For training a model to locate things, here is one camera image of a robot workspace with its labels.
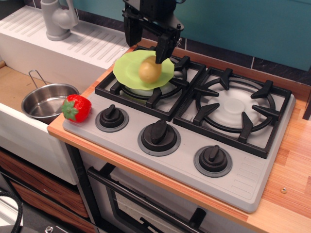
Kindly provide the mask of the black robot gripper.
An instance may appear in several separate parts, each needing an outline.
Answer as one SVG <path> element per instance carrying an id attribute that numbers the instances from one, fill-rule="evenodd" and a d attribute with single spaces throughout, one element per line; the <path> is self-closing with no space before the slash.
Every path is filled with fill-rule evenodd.
<path id="1" fill-rule="evenodd" d="M 158 36 L 155 63 L 170 58 L 183 30 L 174 15 L 176 5 L 175 0 L 125 0 L 122 16 L 128 46 L 139 43 L 145 29 Z"/>

